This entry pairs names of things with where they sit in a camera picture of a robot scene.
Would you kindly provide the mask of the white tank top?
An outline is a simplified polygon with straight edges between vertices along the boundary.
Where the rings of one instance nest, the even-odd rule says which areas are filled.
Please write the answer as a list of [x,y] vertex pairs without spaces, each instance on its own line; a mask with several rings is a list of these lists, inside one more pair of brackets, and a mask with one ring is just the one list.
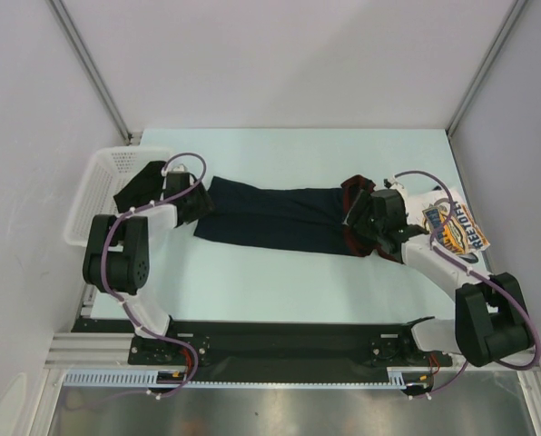
[[454,212],[448,218],[450,202],[445,191],[437,186],[434,190],[418,195],[409,195],[406,200],[408,224],[416,224],[428,233],[441,227],[438,242],[466,263],[476,264],[479,255],[489,246],[489,241],[473,218],[463,197],[450,190]]

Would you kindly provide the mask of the navy tank top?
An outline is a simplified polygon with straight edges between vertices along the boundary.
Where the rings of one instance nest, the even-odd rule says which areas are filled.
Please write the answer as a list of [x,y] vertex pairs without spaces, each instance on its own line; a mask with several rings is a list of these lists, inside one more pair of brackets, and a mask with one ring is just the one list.
[[359,236],[344,220],[362,191],[375,184],[359,174],[335,188],[261,189],[215,176],[208,194],[214,211],[193,235],[214,243],[303,253],[391,260],[379,243]]

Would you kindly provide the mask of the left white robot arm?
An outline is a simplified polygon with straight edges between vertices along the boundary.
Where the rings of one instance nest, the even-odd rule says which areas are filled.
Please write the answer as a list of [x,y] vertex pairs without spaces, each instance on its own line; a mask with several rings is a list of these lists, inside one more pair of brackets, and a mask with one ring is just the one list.
[[170,171],[164,189],[143,206],[124,213],[97,214],[86,244],[83,277],[99,292],[111,295],[133,324],[134,333],[151,338],[149,352],[159,362],[174,361],[181,342],[167,331],[171,316],[157,302],[159,281],[151,259],[175,228],[213,211],[202,178]]

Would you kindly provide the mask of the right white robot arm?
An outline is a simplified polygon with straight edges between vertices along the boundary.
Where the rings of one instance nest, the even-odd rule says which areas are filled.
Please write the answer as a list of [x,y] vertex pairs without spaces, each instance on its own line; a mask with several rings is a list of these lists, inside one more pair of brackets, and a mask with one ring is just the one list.
[[359,191],[344,225],[356,240],[374,243],[389,259],[428,278],[454,303],[454,315],[448,320],[412,323],[411,334],[398,342],[405,362],[420,364],[431,352],[449,352],[483,367],[539,348],[516,278],[510,273],[478,272],[432,242],[424,228],[408,223],[398,191]]

